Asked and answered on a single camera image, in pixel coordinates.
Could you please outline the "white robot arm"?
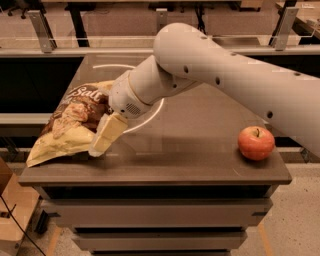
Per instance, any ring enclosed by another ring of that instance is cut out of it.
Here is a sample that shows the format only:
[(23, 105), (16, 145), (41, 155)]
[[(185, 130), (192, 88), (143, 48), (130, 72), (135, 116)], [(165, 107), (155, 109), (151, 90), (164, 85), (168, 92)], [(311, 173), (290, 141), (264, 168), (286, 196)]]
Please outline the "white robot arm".
[(109, 106), (129, 119), (154, 103), (206, 83), (320, 156), (320, 79), (228, 51), (196, 28), (173, 23), (153, 54), (112, 84)]

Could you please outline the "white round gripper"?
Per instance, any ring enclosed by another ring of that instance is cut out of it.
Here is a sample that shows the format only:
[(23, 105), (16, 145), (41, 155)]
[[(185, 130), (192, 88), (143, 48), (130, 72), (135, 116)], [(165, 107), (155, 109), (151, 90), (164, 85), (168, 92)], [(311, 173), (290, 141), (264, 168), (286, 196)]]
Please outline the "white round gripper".
[(99, 157), (106, 152), (127, 129), (126, 118), (138, 118), (151, 109), (151, 106), (143, 103), (134, 92), (130, 83), (130, 73), (131, 71), (127, 70), (112, 84), (109, 105), (117, 113), (104, 114), (100, 119), (97, 132), (89, 146), (90, 156)]

